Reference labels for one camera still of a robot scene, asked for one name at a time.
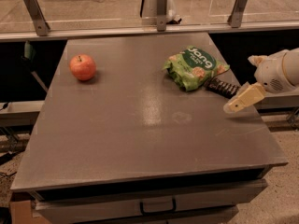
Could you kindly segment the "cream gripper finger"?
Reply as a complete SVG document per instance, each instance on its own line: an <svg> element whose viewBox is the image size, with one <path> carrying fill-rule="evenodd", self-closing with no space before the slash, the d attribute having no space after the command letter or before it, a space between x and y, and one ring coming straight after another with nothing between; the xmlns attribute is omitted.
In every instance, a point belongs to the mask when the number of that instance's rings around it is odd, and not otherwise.
<svg viewBox="0 0 299 224"><path fill-rule="evenodd" d="M251 55L248 57L248 61L258 67L260 63L262 63L266 59L265 55Z"/></svg>
<svg viewBox="0 0 299 224"><path fill-rule="evenodd" d="M254 84L245 83L224 106L225 113L236 113L251 105L262 101L266 95L264 87L256 82Z"/></svg>

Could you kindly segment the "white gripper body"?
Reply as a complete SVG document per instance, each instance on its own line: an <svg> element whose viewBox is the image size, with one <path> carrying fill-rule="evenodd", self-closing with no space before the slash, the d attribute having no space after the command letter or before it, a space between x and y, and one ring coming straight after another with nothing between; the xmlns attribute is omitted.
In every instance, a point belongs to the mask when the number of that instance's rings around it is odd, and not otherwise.
<svg viewBox="0 0 299 224"><path fill-rule="evenodd" d="M254 76L267 92L281 93L296 89L296 50L276 52L266 56Z"/></svg>

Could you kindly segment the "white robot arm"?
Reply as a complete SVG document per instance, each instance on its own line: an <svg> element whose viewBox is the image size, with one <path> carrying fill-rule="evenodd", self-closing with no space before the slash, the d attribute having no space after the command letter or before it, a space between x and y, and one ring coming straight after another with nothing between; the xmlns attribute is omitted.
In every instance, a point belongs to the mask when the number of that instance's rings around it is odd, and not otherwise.
<svg viewBox="0 0 299 224"><path fill-rule="evenodd" d="M299 49L284 49L271 55L251 55L256 67L254 84L245 83L223 107L225 113L236 113L262 101L266 94L294 91L299 87Z"/></svg>

